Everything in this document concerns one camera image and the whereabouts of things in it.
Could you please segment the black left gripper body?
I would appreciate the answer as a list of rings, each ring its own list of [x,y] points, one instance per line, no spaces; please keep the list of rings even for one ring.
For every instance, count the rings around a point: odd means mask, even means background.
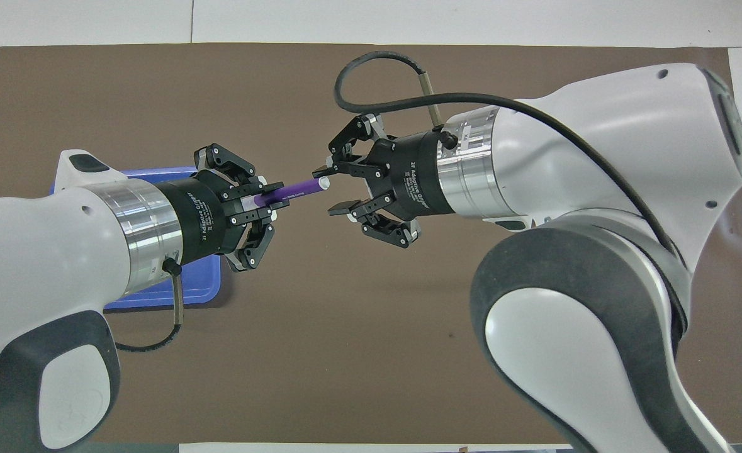
[[[235,226],[230,215],[240,208],[239,199],[222,198],[236,185],[222,177],[188,177],[157,184],[170,202],[181,227],[181,265],[209,255],[236,251],[246,227]]]

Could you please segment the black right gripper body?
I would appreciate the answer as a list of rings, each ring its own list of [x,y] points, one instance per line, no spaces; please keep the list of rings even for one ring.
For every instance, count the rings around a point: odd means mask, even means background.
[[[425,131],[396,140],[380,138],[371,147],[371,166],[385,173],[371,176],[371,195],[392,192],[394,201],[386,210],[403,221],[454,213],[439,182],[437,144],[439,135]]]

